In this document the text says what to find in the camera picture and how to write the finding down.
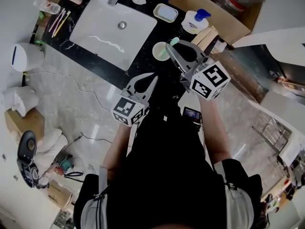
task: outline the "sink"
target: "sink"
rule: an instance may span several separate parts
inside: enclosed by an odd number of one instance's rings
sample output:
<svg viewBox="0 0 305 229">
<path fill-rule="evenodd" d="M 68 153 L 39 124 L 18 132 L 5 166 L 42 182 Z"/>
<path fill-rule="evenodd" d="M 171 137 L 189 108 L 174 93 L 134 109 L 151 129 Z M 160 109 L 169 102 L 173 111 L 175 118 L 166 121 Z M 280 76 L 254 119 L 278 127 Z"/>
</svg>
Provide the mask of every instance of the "sink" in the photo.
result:
<svg viewBox="0 0 305 229">
<path fill-rule="evenodd" d="M 70 41 L 126 71 L 143 46 L 157 20 L 108 0 L 90 0 Z"/>
</svg>

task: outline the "blue bottle cap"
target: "blue bottle cap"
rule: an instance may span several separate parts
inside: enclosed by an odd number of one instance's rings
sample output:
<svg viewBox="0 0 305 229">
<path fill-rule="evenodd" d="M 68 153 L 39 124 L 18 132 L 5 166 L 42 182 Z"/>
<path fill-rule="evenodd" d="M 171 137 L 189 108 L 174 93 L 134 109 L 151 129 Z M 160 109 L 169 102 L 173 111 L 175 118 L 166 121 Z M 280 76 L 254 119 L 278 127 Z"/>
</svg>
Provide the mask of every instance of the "blue bottle cap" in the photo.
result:
<svg viewBox="0 0 305 229">
<path fill-rule="evenodd" d="M 202 21 L 204 18 L 207 18 L 210 16 L 211 16 L 211 14 L 209 14 L 207 11 L 200 9 L 200 10 L 197 10 L 197 13 L 195 15 L 195 20 Z"/>
</svg>

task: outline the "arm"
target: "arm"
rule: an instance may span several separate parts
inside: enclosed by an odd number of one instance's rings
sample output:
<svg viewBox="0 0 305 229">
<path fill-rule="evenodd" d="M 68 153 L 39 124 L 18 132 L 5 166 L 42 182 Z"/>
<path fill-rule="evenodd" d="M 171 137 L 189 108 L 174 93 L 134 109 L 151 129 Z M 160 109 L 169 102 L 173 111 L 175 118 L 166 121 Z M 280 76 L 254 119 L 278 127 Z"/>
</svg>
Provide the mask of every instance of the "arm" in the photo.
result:
<svg viewBox="0 0 305 229">
<path fill-rule="evenodd" d="M 214 100 L 207 101 L 199 97 L 204 140 L 212 164 L 231 158 L 227 132 L 220 119 Z"/>
<path fill-rule="evenodd" d="M 131 127 L 124 124 L 120 125 L 103 161 L 103 167 L 107 168 L 107 179 L 110 181 L 113 180 L 116 171 L 126 158 L 130 130 Z"/>
</svg>

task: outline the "toilet paper roll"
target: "toilet paper roll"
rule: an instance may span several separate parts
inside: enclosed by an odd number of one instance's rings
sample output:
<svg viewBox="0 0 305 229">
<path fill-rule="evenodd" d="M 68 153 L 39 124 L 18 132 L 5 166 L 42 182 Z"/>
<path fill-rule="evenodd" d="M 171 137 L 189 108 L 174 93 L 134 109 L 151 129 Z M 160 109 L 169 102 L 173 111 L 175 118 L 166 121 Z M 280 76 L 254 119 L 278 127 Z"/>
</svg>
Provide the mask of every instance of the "toilet paper roll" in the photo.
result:
<svg viewBox="0 0 305 229">
<path fill-rule="evenodd" d="M 3 111 L 7 111 L 14 106 L 15 103 L 15 92 L 18 87 L 9 88 L 1 93 L 1 105 Z"/>
<path fill-rule="evenodd" d="M 12 110 L 17 110 L 24 117 L 29 110 L 38 105 L 39 97 L 29 86 L 20 87 L 15 92 L 14 106 Z"/>
</svg>

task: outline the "black countertop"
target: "black countertop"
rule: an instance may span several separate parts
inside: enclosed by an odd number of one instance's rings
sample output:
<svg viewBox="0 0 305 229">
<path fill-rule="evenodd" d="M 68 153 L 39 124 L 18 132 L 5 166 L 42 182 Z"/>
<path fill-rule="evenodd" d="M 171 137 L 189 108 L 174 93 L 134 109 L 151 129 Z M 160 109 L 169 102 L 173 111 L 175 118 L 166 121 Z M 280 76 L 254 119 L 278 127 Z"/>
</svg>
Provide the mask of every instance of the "black countertop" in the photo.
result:
<svg viewBox="0 0 305 229">
<path fill-rule="evenodd" d="M 173 23 L 167 23 L 153 15 L 153 10 L 157 4 L 163 3 L 161 0 L 146 0 L 146 4 L 144 5 L 134 4 L 132 0 L 119 0 L 120 4 L 138 10 L 157 20 L 156 26 L 138 52 L 130 68 L 128 71 L 123 71 L 69 40 L 78 19 L 89 1 L 90 0 L 83 0 L 81 5 L 77 5 L 69 0 L 61 0 L 59 5 L 67 11 L 70 10 L 71 14 L 54 38 L 51 37 L 53 30 L 48 32 L 50 26 L 57 17 L 57 15 L 53 15 L 46 27 L 42 40 L 49 46 L 120 89 L 123 89 L 127 83 L 137 75 L 149 72 L 156 73 L 159 76 L 159 81 L 153 92 L 152 99 L 156 99 L 156 96 L 158 96 L 158 102 L 164 102 L 169 98 L 177 102 L 185 92 L 184 87 L 179 83 L 181 72 L 174 66 L 171 59 L 163 62 L 156 60 L 152 54 L 152 49 L 157 42 L 166 42 L 176 36 L 180 39 L 187 40 L 184 36 L 185 33 L 181 30 L 181 22 L 185 17 L 185 12 L 168 4 L 177 9 L 179 13 Z M 217 40 L 214 40 L 214 42 L 210 44 L 205 53 L 209 53 L 212 50 L 216 41 Z"/>
</svg>

